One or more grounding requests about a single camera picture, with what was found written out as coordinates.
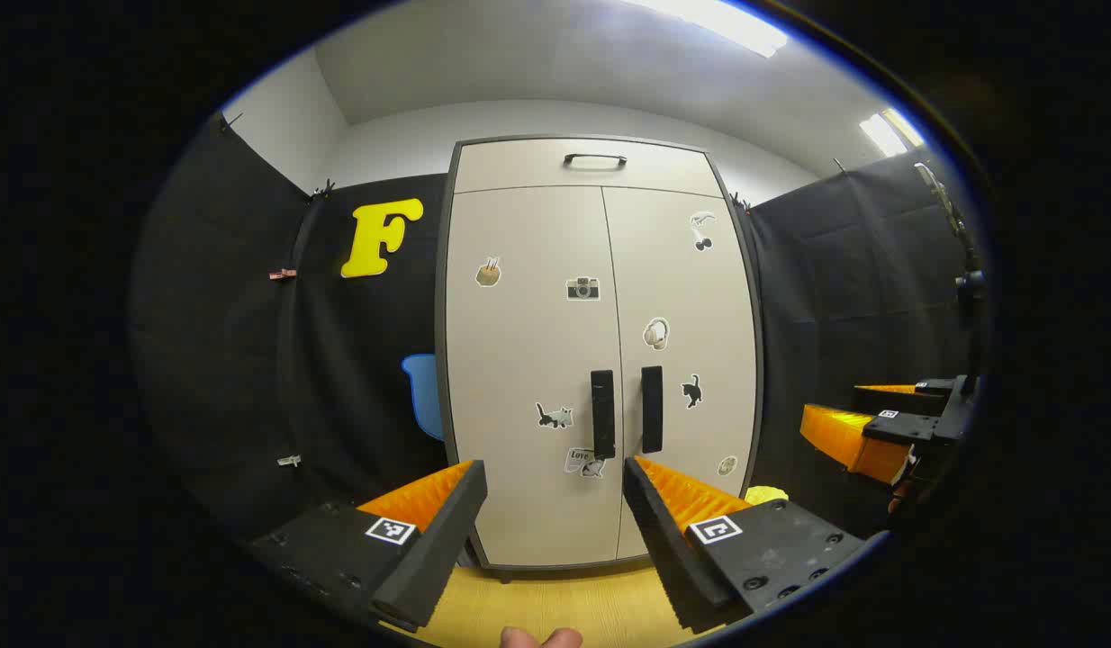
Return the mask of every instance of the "ceiling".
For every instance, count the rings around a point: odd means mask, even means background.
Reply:
[[[739,137],[820,177],[883,154],[885,107],[793,40],[770,59],[619,0],[409,0],[316,47],[350,124],[462,101],[609,103]]]

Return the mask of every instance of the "blue object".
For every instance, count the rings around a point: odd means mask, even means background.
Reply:
[[[418,352],[403,358],[400,368],[411,378],[411,409],[420,429],[436,440],[444,439],[444,423],[439,416],[439,390],[436,385],[436,353]]]

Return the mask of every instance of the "ceiling light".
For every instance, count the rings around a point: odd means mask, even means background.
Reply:
[[[904,116],[901,116],[895,108],[888,108],[888,110],[881,111],[880,114],[884,116],[884,119],[887,119],[889,123],[899,129],[899,131],[902,132],[907,139],[909,139],[909,142],[913,147],[922,147],[923,137],[919,137],[917,129],[912,128],[909,120],[905,120]]]
[[[870,119],[860,122],[860,128],[871,137],[872,142],[875,142],[877,147],[880,147],[880,151],[884,152],[885,157],[892,157],[900,153],[905,153],[907,147],[904,142],[900,142],[899,137],[895,136],[895,131],[892,127],[888,126],[881,116],[871,116]]]
[[[765,59],[770,59],[775,50],[787,42],[787,36],[781,30],[739,7],[720,0],[624,0],[624,2],[702,26]]]

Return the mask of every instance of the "cabinet drawer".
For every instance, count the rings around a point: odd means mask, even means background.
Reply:
[[[568,156],[580,156],[564,163]],[[625,159],[620,163],[615,157]],[[456,192],[509,187],[634,187],[721,197],[708,158],[697,151],[623,140],[502,140],[464,144]]]

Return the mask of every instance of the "white wall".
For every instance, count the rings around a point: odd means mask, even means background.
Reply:
[[[347,187],[448,172],[457,140],[531,132],[627,134],[692,144],[711,152],[729,192],[739,191],[741,200],[752,205],[819,180],[789,160],[694,123],[600,103],[549,100],[474,101],[384,116],[347,129],[318,177]]]
[[[347,121],[314,50],[271,70],[222,111],[227,121],[243,113],[231,129],[288,180],[309,193],[324,186],[320,168],[347,131]]]

